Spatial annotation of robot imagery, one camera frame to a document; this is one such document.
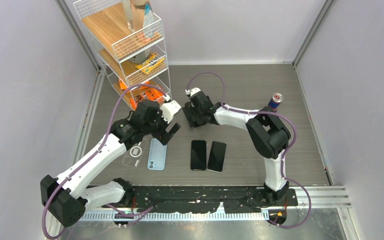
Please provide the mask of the black phone case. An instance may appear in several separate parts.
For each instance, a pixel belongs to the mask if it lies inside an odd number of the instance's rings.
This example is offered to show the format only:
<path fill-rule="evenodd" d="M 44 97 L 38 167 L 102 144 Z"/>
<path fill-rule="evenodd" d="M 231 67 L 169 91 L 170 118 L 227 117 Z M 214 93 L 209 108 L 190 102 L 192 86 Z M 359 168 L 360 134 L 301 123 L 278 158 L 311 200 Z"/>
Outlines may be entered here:
<path fill-rule="evenodd" d="M 193 106 L 192 102 L 186 102 L 182 111 L 191 128 L 198 128 L 208 124 L 208 118 L 198 107 Z"/>

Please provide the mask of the light blue phone case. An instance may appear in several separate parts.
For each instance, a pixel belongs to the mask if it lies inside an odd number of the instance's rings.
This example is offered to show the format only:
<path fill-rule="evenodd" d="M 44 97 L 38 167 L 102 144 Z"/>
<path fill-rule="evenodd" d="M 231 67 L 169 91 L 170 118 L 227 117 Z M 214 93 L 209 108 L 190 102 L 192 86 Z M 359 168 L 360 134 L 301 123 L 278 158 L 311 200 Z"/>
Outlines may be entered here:
<path fill-rule="evenodd" d="M 147 168 L 149 170 L 162 171 L 165 168 L 167 145 L 163 145 L 158 139 L 150 142 Z"/>

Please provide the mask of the clear phone case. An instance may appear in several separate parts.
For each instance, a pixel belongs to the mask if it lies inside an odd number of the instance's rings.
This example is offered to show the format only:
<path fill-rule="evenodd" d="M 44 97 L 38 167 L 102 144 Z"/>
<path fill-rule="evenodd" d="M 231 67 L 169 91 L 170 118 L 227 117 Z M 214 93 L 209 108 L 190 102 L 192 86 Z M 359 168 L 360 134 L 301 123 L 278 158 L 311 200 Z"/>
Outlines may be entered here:
<path fill-rule="evenodd" d="M 141 142 L 133 145 L 123 155 L 122 164 L 131 168 L 137 168 L 145 155 L 145 151 L 149 146 L 149 141 L 148 138 L 144 137 Z"/>

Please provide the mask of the black phone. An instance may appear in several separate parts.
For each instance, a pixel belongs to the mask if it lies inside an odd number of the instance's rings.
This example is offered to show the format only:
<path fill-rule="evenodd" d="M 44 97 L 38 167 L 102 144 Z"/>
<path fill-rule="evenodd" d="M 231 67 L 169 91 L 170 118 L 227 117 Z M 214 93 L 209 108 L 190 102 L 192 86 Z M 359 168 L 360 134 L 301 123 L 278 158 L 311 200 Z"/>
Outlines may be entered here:
<path fill-rule="evenodd" d="M 213 141 L 207 161 L 207 169 L 213 172 L 221 173 L 223 171 L 227 144 Z"/>

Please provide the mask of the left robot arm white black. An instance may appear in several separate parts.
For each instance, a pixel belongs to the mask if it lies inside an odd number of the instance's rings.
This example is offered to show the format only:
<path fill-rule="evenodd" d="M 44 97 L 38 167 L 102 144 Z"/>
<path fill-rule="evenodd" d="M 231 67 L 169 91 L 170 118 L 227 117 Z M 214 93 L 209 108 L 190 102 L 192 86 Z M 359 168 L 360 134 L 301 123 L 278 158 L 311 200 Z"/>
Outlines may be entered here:
<path fill-rule="evenodd" d="M 56 177 L 46 175 L 40 181 L 41 201 L 45 213 L 51 213 L 65 228 L 77 223 L 85 212 L 118 203 L 128 207 L 133 193 L 127 181 L 116 178 L 105 185 L 89 188 L 91 181 L 111 162 L 128 152 L 144 137 L 152 136 L 167 145 L 180 125 L 171 124 L 181 106 L 175 100 L 163 104 L 151 100 L 140 102 L 128 117 L 116 120 L 98 144 L 78 162 Z"/>

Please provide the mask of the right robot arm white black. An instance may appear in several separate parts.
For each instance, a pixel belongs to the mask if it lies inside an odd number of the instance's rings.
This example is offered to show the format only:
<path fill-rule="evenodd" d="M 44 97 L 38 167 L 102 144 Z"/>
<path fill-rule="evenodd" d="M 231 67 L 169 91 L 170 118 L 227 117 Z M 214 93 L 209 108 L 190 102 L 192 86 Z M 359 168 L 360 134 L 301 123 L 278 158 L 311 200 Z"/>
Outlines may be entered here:
<path fill-rule="evenodd" d="M 276 113 L 276 107 L 268 104 L 261 110 L 234 108 L 221 102 L 213 103 L 200 90 L 187 91 L 186 95 L 189 101 L 182 110 L 190 127 L 225 125 L 249 133 L 256 151 L 264 158 L 265 198 L 271 205 L 279 205 L 289 188 L 282 155 L 289 146 L 291 133 Z"/>

